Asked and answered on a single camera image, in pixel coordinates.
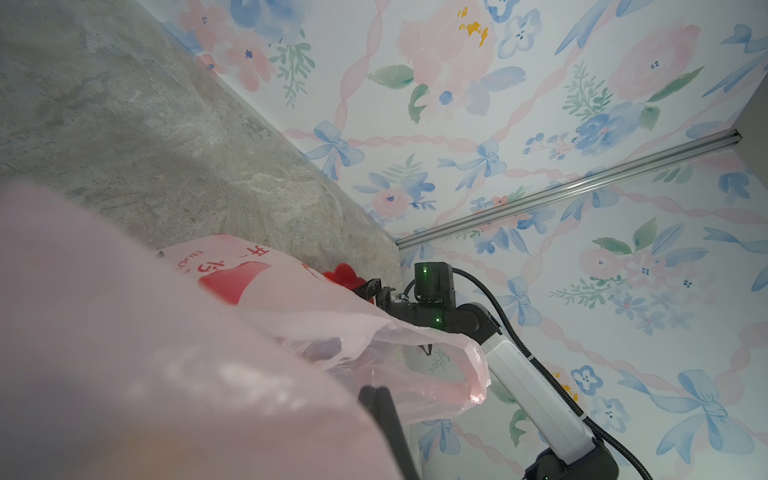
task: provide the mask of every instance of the floral wallpaper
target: floral wallpaper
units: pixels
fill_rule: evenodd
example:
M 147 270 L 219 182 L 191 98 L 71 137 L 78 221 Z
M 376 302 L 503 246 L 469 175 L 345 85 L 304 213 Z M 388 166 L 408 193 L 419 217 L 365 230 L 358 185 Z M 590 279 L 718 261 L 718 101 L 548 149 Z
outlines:
M 424 260 L 485 283 L 528 348 L 655 479 L 765 478 L 768 190 L 733 151 L 405 250 L 404 281 Z M 467 280 L 455 288 L 458 302 L 493 311 Z M 439 349 L 408 358 L 460 378 Z M 546 449 L 498 380 L 490 390 L 457 419 L 413 429 L 425 480 L 520 478 Z M 639 478 L 614 457 L 621 478 Z
M 726 130 L 768 66 L 762 0 L 138 1 L 395 238 Z

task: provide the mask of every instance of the red logo on bag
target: red logo on bag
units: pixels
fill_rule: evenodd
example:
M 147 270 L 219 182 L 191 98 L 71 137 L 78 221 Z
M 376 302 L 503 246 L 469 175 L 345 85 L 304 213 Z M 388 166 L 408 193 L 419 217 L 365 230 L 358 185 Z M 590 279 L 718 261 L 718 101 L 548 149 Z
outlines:
M 245 262 L 229 270 L 219 270 L 202 276 L 197 283 L 215 293 L 225 303 L 237 305 L 256 275 L 270 267 L 267 263 Z

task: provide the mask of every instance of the robotic arm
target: robotic arm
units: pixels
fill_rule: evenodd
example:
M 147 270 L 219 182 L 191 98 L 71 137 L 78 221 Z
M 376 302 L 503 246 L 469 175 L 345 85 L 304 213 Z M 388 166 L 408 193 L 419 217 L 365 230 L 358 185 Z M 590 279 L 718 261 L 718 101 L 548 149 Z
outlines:
M 393 300 L 393 290 L 382 288 L 378 279 L 361 286 L 356 293 L 363 298 L 375 298 L 376 305 L 395 318 L 448 333 L 463 333 L 482 346 L 488 368 L 528 414 L 550 446 L 525 470 L 525 479 L 616 480 L 618 466 L 602 439 L 596 438 L 584 423 L 588 419 L 577 416 L 561 397 L 552 385 L 554 379 L 547 380 L 534 367 L 531 363 L 533 355 L 524 356 L 521 348 L 527 350 L 523 346 L 518 348 L 502 334 L 493 316 L 479 303 L 456 306 L 451 266 L 443 262 L 417 263 L 414 271 L 415 303 L 406 299 L 408 289 L 406 295 L 400 296 L 400 301 Z M 458 272 L 471 277 L 461 270 Z M 637 462 L 635 466 L 638 465 L 638 471 L 642 468 L 641 475 L 650 480 L 642 464 Z

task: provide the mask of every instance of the marble surface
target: marble surface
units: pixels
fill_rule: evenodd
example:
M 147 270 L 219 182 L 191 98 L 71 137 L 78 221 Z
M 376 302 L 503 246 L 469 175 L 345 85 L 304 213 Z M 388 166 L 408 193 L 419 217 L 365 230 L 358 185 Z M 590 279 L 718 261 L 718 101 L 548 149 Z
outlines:
M 0 183 L 48 185 L 150 248 L 230 233 L 399 285 L 386 234 L 136 2 L 5 2 L 0 58 Z

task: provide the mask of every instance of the plastic bag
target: plastic bag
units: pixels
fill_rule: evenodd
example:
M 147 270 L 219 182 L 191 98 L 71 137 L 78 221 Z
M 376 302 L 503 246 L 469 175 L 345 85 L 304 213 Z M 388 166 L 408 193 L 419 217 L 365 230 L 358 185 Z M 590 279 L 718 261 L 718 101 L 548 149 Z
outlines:
M 356 396 L 41 188 L 0 192 L 0 305 L 0 478 L 400 478 Z
M 474 340 L 395 319 L 285 253 L 230 235 L 161 252 L 179 274 L 237 306 L 250 322 L 350 392 L 387 386 L 403 423 L 452 418 L 485 399 L 488 366 Z M 265 310 L 280 313 L 279 320 Z M 396 358 L 398 345 L 430 343 L 460 368 L 463 383 L 414 372 Z

